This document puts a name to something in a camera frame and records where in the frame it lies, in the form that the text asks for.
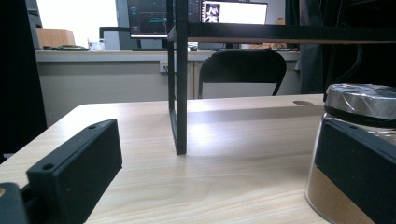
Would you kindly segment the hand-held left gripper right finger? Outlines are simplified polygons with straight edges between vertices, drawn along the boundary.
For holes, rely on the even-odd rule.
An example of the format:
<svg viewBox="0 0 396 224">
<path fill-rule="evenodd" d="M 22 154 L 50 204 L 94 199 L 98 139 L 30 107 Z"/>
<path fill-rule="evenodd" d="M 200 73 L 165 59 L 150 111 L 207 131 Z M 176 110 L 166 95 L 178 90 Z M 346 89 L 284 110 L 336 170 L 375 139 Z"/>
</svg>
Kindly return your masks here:
<svg viewBox="0 0 396 224">
<path fill-rule="evenodd" d="M 375 224 L 396 224 L 396 146 L 338 120 L 322 123 L 315 165 Z"/>
</svg>

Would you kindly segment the black metal shelf rack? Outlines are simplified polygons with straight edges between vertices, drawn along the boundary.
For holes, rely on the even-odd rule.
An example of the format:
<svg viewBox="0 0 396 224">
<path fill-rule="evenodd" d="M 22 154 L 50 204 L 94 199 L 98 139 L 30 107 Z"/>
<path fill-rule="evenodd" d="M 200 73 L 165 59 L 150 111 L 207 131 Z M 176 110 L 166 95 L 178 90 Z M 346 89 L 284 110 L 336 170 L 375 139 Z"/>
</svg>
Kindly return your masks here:
<svg viewBox="0 0 396 224">
<path fill-rule="evenodd" d="M 349 7 L 380 0 L 297 0 L 296 12 L 306 14 L 319 25 L 258 25 L 193 21 L 190 0 L 166 0 L 169 65 L 168 104 L 176 144 L 176 153 L 187 153 L 187 45 L 189 41 L 225 43 L 291 43 L 291 44 L 395 44 L 396 28 L 386 26 L 346 27 L 342 24 Z"/>
</svg>

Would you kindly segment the brown cardboard box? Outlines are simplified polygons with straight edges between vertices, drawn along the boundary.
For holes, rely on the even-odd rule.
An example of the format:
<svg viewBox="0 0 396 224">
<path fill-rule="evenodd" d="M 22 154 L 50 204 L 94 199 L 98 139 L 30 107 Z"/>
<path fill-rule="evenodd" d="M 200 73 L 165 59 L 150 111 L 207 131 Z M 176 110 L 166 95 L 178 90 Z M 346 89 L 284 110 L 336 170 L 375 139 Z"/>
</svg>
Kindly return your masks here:
<svg viewBox="0 0 396 224">
<path fill-rule="evenodd" d="M 39 46 L 44 48 L 59 47 L 61 45 L 75 45 L 75 38 L 72 31 L 65 29 L 44 29 L 37 28 Z"/>
</svg>

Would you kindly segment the glass spice jar silver lid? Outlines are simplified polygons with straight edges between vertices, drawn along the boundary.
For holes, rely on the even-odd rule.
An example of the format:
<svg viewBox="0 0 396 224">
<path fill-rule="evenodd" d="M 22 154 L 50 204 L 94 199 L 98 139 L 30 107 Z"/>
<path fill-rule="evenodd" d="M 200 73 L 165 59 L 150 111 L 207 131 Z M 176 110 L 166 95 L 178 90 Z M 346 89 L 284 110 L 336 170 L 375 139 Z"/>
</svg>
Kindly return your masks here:
<svg viewBox="0 0 396 224">
<path fill-rule="evenodd" d="M 315 165 L 319 132 L 326 120 L 352 124 L 396 146 L 396 88 L 371 84 L 332 84 L 318 126 L 305 189 L 310 206 L 332 224 L 375 224 Z"/>
</svg>

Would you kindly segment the grey counter desk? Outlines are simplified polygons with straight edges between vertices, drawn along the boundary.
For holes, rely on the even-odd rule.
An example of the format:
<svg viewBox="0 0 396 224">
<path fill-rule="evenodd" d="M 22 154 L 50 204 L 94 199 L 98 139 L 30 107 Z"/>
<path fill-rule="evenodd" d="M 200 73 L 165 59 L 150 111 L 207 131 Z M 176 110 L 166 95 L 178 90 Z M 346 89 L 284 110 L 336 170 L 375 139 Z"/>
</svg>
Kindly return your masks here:
<svg viewBox="0 0 396 224">
<path fill-rule="evenodd" d="M 188 53 L 188 99 L 198 98 L 203 62 L 214 51 Z M 298 52 L 279 52 L 287 73 L 278 95 L 300 94 Z M 47 123 L 57 122 L 79 105 L 167 100 L 167 75 L 159 61 L 165 51 L 36 51 Z M 275 84 L 205 84 L 204 98 L 271 95 Z"/>
</svg>

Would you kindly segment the small grey monitor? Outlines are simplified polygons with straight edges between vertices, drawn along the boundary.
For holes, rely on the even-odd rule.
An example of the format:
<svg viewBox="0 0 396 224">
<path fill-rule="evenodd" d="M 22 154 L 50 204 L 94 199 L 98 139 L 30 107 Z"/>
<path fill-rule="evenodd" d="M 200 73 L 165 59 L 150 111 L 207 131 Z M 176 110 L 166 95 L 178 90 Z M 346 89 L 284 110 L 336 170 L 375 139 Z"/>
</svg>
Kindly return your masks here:
<svg viewBox="0 0 396 224">
<path fill-rule="evenodd" d="M 105 50 L 130 50 L 132 47 L 126 27 L 100 27 L 99 37 L 105 41 Z"/>
</svg>

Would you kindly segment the small clear bottles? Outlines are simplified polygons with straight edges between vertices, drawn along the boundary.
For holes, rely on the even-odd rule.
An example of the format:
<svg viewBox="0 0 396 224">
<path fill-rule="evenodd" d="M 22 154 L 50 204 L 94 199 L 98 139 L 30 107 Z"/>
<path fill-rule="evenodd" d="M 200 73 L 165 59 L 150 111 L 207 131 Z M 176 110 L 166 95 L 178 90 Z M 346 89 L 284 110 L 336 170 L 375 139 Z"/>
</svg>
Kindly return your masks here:
<svg viewBox="0 0 396 224">
<path fill-rule="evenodd" d="M 105 40 L 103 38 L 99 39 L 88 39 L 88 47 L 90 51 L 101 51 L 105 49 Z"/>
</svg>

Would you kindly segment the dark curtain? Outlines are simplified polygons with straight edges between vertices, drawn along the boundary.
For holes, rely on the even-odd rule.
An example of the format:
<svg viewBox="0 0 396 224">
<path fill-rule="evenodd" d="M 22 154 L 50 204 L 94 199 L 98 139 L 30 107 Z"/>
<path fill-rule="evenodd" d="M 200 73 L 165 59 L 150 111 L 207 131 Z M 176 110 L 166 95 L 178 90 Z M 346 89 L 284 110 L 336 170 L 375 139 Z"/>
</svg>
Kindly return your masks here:
<svg viewBox="0 0 396 224">
<path fill-rule="evenodd" d="M 396 0 L 285 0 L 287 25 L 396 29 Z M 333 83 L 396 87 L 396 43 L 302 44 L 301 93 L 323 93 Z"/>
</svg>

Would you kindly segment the monitor with white screen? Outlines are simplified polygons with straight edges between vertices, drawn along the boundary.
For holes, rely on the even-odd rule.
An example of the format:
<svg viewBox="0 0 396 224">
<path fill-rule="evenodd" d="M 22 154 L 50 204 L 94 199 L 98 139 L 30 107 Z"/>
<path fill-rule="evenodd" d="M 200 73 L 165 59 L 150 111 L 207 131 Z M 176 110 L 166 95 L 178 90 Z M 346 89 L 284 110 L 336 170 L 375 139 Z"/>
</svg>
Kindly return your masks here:
<svg viewBox="0 0 396 224">
<path fill-rule="evenodd" d="M 263 0 L 188 0 L 190 23 L 266 23 L 268 4 Z"/>
</svg>

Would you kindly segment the black curtain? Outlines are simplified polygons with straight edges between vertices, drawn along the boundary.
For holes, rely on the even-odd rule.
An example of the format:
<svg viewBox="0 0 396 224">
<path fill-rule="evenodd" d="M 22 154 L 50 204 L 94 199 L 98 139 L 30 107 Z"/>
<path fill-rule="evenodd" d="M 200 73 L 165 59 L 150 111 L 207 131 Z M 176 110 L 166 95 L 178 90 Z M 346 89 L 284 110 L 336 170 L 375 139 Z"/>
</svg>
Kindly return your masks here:
<svg viewBox="0 0 396 224">
<path fill-rule="evenodd" d="M 0 164 L 46 129 L 25 0 L 0 0 Z"/>
</svg>

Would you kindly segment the monitor with dark screen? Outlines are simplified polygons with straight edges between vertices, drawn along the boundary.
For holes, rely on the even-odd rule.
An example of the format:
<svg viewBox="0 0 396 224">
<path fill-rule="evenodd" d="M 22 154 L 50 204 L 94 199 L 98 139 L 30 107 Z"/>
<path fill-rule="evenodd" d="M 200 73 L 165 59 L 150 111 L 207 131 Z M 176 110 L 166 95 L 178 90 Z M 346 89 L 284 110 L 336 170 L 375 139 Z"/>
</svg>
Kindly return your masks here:
<svg viewBox="0 0 396 224">
<path fill-rule="evenodd" d="M 127 0 L 131 38 L 165 38 L 166 0 Z"/>
</svg>

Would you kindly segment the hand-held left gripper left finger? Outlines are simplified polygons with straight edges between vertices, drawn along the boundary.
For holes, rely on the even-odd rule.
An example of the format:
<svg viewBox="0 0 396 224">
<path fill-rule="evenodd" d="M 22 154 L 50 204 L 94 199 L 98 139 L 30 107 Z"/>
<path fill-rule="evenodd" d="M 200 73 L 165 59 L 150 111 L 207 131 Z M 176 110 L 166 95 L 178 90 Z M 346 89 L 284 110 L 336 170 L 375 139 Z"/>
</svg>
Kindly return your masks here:
<svg viewBox="0 0 396 224">
<path fill-rule="evenodd" d="M 84 128 L 27 170 L 34 224 L 83 224 L 122 167 L 118 122 Z"/>
</svg>

